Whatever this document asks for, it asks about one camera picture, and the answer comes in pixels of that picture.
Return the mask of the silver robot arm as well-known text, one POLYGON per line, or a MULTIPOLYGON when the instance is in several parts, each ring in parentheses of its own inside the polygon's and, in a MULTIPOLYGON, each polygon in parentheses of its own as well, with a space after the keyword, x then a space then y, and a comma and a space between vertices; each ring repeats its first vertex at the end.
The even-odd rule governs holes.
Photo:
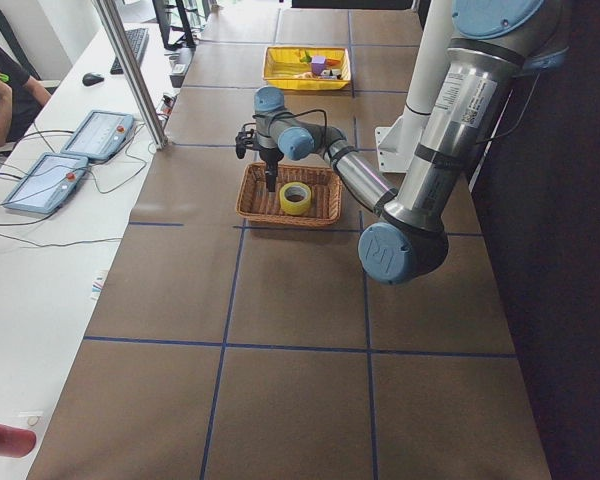
POLYGON ((255 127, 236 153, 255 150, 274 182, 282 159, 321 156, 378 220, 361 235, 366 273, 398 284, 438 268, 448 252, 441 219, 471 152, 486 141, 511 81, 560 65, 567 52, 567 1, 434 1, 430 4, 402 115, 377 134, 377 151, 400 162, 400 187, 368 164, 337 128, 303 122, 283 92, 260 88, 255 127))

